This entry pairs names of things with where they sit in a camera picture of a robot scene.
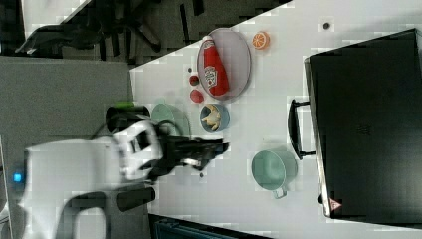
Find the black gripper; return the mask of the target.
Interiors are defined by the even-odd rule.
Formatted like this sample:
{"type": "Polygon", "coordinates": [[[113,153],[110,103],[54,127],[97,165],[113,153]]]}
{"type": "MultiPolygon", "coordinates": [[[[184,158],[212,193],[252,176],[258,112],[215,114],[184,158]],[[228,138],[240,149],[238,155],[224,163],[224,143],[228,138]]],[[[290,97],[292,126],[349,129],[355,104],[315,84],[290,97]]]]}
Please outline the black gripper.
{"type": "Polygon", "coordinates": [[[163,156],[149,161],[146,179],[156,181],[159,177],[169,174],[177,166],[190,165],[201,171],[213,156],[223,154],[229,149],[230,143],[220,139],[189,139],[183,136],[162,136],[159,140],[163,156]]]}

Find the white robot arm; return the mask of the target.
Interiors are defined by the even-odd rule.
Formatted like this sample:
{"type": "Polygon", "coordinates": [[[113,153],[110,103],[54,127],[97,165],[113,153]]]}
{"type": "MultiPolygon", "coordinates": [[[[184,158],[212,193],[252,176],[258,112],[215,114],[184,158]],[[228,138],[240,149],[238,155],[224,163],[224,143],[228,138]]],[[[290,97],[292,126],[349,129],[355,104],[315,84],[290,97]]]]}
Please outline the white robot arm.
{"type": "Polygon", "coordinates": [[[22,239],[114,239],[117,213],[148,202],[141,184],[177,166],[201,171],[228,148],[222,138],[173,136],[147,119],[113,135],[28,147],[22,239]]]}

